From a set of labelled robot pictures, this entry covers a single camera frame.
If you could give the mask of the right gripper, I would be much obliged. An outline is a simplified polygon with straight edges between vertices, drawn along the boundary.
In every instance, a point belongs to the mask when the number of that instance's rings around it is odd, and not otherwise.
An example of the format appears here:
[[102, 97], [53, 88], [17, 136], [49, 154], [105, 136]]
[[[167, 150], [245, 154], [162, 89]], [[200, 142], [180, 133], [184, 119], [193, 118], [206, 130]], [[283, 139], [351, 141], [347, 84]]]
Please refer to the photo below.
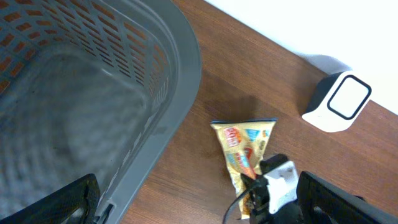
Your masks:
[[287, 161], [290, 160], [285, 154], [276, 154], [259, 163], [261, 173], [255, 179], [241, 175], [252, 202], [249, 208], [250, 223], [397, 223], [397, 217], [308, 171], [303, 171], [299, 178], [298, 202], [290, 202], [277, 213], [270, 214], [268, 182], [263, 175]]

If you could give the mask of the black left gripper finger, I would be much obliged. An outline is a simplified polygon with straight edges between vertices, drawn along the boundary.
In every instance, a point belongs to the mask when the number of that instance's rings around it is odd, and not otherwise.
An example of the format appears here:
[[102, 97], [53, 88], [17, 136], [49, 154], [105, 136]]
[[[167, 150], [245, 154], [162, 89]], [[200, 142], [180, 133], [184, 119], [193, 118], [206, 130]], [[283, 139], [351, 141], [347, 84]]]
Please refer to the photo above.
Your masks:
[[86, 174], [58, 191], [4, 218], [1, 224], [93, 223], [100, 200], [94, 174]]

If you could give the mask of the beige snack bag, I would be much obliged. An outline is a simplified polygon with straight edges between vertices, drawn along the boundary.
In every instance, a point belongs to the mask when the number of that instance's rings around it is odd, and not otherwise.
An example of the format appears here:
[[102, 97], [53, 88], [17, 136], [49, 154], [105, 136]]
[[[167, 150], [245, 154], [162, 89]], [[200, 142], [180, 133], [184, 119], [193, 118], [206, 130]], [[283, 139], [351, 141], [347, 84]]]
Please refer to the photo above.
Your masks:
[[226, 168], [236, 191], [236, 200], [224, 214], [223, 223], [226, 223], [236, 207], [239, 208], [242, 219], [249, 218], [252, 202], [241, 175], [255, 179], [261, 173], [259, 163], [263, 160], [276, 122], [276, 118], [271, 118], [240, 122], [214, 120], [210, 123], [221, 144]]

